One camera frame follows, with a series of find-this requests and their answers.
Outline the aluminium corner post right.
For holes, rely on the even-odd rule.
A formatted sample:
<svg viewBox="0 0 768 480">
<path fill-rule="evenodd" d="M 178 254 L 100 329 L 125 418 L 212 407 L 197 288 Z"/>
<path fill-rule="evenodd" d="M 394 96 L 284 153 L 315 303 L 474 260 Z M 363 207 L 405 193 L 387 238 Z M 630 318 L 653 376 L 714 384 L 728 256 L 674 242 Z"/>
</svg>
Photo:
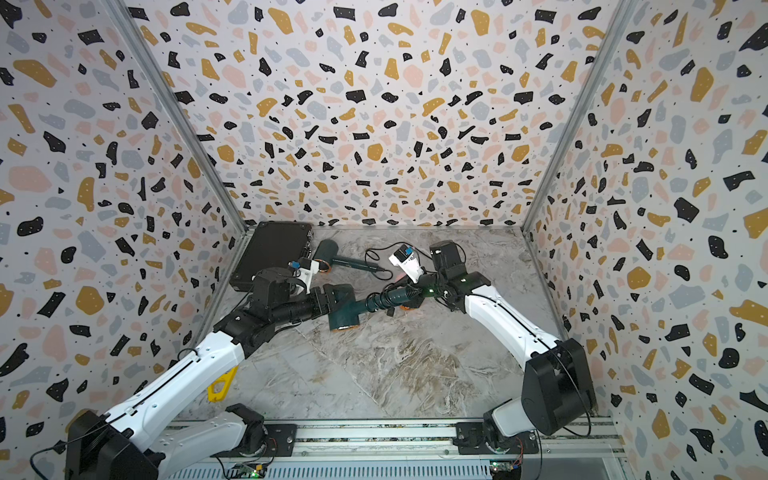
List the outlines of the aluminium corner post right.
<svg viewBox="0 0 768 480">
<path fill-rule="evenodd" d="M 572 147 L 581 122 L 590 109 L 597 89 L 600 86 L 601 79 L 611 61 L 614 50 L 619 43 L 620 36 L 625 31 L 637 4 L 638 2 L 636 0 L 621 0 L 618 2 L 617 9 L 608 25 L 606 36 L 596 54 L 593 67 L 587 75 L 574 108 L 565 123 L 563 133 L 554 150 L 553 158 L 542 177 L 540 187 L 534 196 L 528 214 L 522 224 L 521 231 L 523 233 L 527 233 L 533 229 L 537 215 L 544 208 L 547 192 L 555 183 L 555 176 L 563 165 L 566 156 Z"/>
</svg>

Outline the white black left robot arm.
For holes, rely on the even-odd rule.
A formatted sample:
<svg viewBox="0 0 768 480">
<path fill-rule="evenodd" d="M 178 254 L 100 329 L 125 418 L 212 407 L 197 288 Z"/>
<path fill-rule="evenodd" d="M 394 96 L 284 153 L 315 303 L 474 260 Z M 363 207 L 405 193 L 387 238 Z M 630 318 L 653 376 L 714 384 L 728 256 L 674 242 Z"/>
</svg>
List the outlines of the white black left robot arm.
<svg viewBox="0 0 768 480">
<path fill-rule="evenodd" d="M 162 433 L 198 394 L 278 333 L 320 317 L 333 330 L 350 328 L 366 309 L 348 284 L 310 288 L 284 268 L 259 272 L 245 303 L 189 354 L 106 413 L 87 412 L 72 424 L 65 478 L 161 479 L 219 453 L 269 453 L 273 443 L 263 416 L 242 404 L 172 438 Z"/>
</svg>

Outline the yellow plastic triangle frame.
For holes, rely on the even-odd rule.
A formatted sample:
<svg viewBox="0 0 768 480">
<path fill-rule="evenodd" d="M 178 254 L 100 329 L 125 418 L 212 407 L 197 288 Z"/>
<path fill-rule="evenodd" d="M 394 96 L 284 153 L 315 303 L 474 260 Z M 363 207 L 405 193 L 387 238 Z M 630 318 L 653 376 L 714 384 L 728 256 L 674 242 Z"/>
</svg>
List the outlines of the yellow plastic triangle frame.
<svg viewBox="0 0 768 480">
<path fill-rule="evenodd" d="M 235 366 L 228 370 L 216 380 L 214 380 L 207 388 L 207 400 L 211 403 L 219 403 L 226 399 L 229 390 L 233 384 L 234 378 L 237 374 L 238 367 Z"/>
</svg>

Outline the aluminium corner post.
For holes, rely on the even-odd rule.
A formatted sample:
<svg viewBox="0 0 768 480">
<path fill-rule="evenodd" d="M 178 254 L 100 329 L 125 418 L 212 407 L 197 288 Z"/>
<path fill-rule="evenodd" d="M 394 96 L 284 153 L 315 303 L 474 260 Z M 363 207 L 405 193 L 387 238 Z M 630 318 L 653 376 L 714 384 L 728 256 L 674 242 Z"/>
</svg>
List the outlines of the aluminium corner post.
<svg viewBox="0 0 768 480">
<path fill-rule="evenodd" d="M 618 2 L 617 9 L 608 25 L 606 36 L 596 54 L 593 67 L 587 75 L 574 108 L 565 123 L 563 133 L 554 150 L 553 158 L 542 177 L 540 187 L 534 196 L 528 214 L 522 224 L 521 231 L 523 233 L 527 233 L 533 229 L 537 215 L 544 208 L 547 192 L 555 183 L 555 176 L 563 165 L 566 156 L 572 147 L 581 122 L 590 109 L 597 89 L 600 86 L 601 79 L 611 61 L 614 50 L 619 43 L 620 36 L 625 31 L 637 4 L 638 2 L 636 0 L 621 0 Z"/>
<path fill-rule="evenodd" d="M 245 234 L 247 232 L 245 221 L 240 217 L 215 167 L 210 162 L 202 142 L 191 128 L 189 121 L 176 100 L 172 88 L 165 81 L 159 65 L 147 46 L 146 41 L 143 39 L 139 28 L 133 21 L 125 2 L 107 0 L 103 1 L 103 4 L 109 18 L 126 41 L 131 53 L 142 68 L 148 84 L 153 88 L 181 140 L 191 150 L 192 156 L 201 168 L 208 186 L 221 203 L 222 211 L 229 217 L 238 234 Z"/>
</svg>

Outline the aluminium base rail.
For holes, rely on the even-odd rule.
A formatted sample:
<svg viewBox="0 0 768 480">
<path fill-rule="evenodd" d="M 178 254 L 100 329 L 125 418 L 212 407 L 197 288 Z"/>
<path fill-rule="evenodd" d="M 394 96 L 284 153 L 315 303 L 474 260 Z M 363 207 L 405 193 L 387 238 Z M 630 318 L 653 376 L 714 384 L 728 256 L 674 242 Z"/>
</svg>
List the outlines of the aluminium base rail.
<svg viewBox="0 0 768 480">
<path fill-rule="evenodd" d="M 477 419 L 273 420 L 261 442 L 226 450 L 231 414 L 175 421 L 152 448 L 168 454 L 162 479 L 631 479 L 612 422 L 575 425 L 578 437 L 524 432 L 503 453 L 483 441 Z"/>
</svg>

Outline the black flat case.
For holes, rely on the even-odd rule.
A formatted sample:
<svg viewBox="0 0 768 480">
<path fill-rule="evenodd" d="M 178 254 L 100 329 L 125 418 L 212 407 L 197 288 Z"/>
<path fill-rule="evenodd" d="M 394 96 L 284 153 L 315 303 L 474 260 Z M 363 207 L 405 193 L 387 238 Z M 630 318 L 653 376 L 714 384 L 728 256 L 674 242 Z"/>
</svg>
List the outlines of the black flat case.
<svg viewBox="0 0 768 480">
<path fill-rule="evenodd" d="M 309 223 L 266 221 L 253 230 L 244 253 L 229 279 L 238 292 L 250 289 L 252 278 L 261 270 L 287 267 L 309 255 L 313 227 Z"/>
</svg>

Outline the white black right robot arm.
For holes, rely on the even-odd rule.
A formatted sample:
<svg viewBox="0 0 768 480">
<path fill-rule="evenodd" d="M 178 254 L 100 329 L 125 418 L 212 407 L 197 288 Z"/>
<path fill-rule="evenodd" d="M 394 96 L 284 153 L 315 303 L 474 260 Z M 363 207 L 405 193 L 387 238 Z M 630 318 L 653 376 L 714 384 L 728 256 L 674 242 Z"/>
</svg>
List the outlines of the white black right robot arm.
<svg viewBox="0 0 768 480">
<path fill-rule="evenodd" d="M 421 265 L 419 252 L 406 244 L 390 255 L 409 290 L 404 305 L 416 308 L 426 298 L 460 311 L 483 325 L 523 369 L 521 394 L 483 415 L 482 438 L 490 450 L 504 453 L 526 432 L 552 435 L 595 407 L 594 387 L 584 347 L 535 325 L 512 306 L 492 282 L 467 270 L 463 249 L 453 241 L 430 246 L 433 269 Z"/>
</svg>

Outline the aluminium corner post left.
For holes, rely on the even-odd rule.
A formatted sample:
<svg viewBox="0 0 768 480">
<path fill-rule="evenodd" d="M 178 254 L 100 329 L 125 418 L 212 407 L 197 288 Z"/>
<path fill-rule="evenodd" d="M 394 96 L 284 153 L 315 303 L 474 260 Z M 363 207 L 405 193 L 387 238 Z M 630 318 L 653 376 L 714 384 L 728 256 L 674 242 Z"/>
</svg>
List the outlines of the aluminium corner post left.
<svg viewBox="0 0 768 480">
<path fill-rule="evenodd" d="M 229 217 L 238 234 L 245 234 L 247 232 L 245 221 L 240 217 L 215 167 L 210 162 L 202 142 L 191 128 L 189 121 L 176 100 L 172 88 L 165 81 L 159 65 L 147 46 L 146 41 L 143 39 L 139 28 L 133 21 L 125 2 L 107 0 L 103 1 L 103 4 L 109 18 L 126 41 L 131 53 L 142 68 L 148 84 L 153 88 L 181 140 L 191 150 L 192 156 L 201 168 L 208 186 L 221 203 L 222 211 Z"/>
</svg>

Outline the dark green hair dryer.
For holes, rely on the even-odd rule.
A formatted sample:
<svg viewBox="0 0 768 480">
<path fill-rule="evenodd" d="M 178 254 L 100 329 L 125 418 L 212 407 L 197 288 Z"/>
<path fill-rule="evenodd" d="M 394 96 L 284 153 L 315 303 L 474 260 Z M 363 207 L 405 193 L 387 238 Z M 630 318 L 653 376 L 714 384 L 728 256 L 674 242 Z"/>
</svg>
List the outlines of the dark green hair dryer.
<svg viewBox="0 0 768 480">
<path fill-rule="evenodd" d="M 340 255 L 339 245 L 330 239 L 324 239 L 319 242 L 312 259 L 320 263 L 319 271 L 324 273 L 329 272 L 334 266 L 351 268 L 369 273 L 379 273 L 384 271 L 384 269 L 376 263 Z"/>
<path fill-rule="evenodd" d="M 364 313 L 374 313 L 379 310 L 389 310 L 395 305 L 395 288 L 370 293 L 362 300 L 357 300 L 354 292 L 354 323 L 353 324 L 329 324 L 331 331 L 342 331 L 356 328 L 360 325 L 360 316 Z"/>
</svg>

